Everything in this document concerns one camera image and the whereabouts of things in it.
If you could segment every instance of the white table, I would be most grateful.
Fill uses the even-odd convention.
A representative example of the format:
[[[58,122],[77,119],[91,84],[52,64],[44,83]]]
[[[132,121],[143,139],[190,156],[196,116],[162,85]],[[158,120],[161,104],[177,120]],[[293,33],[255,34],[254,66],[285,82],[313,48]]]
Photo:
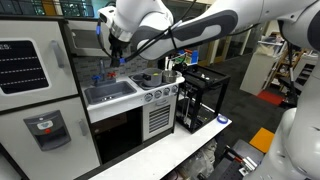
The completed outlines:
[[[164,137],[90,180],[159,180],[230,123],[229,120],[227,124],[220,124],[215,119],[194,134],[176,123],[174,134]]]

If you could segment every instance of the handle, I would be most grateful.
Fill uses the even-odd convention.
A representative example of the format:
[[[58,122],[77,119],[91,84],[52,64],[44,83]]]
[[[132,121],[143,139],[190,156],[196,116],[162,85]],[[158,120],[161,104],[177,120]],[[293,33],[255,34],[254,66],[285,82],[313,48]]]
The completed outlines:
[[[82,136],[86,136],[88,134],[88,127],[86,122],[83,119],[79,121],[79,126],[82,132]]]
[[[100,69],[100,73],[103,73],[103,74],[106,73],[105,65],[104,65],[104,60],[103,60],[103,59],[100,59],[100,60],[99,60],[99,69]]]
[[[52,40],[51,41],[51,47],[53,49],[54,54],[56,55],[56,59],[58,62],[58,67],[59,68],[64,68],[64,63],[63,63],[63,57],[62,57],[62,52],[60,50],[60,46],[57,41]]]
[[[164,100],[164,101],[162,101],[162,102],[156,102],[156,106],[162,106],[162,105],[165,105],[165,104],[167,104],[168,103],[168,100]]]
[[[107,77],[109,77],[109,78],[114,78],[116,76],[116,72],[109,72],[108,74],[107,74]]]
[[[151,76],[150,75],[147,75],[147,74],[143,74],[142,75],[142,78],[147,80],[147,81],[151,81]]]

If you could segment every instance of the black panel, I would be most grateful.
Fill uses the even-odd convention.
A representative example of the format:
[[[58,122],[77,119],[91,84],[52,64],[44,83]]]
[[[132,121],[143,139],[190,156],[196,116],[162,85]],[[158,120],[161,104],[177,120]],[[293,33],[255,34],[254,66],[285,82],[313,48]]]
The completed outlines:
[[[31,41],[0,41],[0,88],[5,94],[48,86]]]
[[[312,19],[308,28],[308,40],[310,45],[317,51],[320,51],[320,11]]]

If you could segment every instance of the cabinet door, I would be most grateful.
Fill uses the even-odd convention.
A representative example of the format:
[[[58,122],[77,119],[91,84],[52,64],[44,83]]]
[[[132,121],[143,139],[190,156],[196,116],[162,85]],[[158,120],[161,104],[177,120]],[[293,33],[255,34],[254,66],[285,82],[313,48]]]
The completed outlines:
[[[143,106],[143,141],[173,126],[176,96],[170,96]]]
[[[61,112],[71,141],[41,151],[24,119],[56,110]],[[81,120],[85,126],[80,127]],[[80,98],[0,116],[0,142],[32,180],[74,179],[99,166]]]
[[[0,111],[77,94],[57,21],[0,21]]]

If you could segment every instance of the oven door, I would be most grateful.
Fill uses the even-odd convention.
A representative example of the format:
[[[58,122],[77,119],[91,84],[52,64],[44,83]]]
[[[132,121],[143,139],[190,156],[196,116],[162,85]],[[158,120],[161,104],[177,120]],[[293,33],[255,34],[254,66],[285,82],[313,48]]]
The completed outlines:
[[[143,106],[143,141],[172,128],[176,95]]]
[[[58,20],[1,20],[0,32],[0,112],[78,94]]]

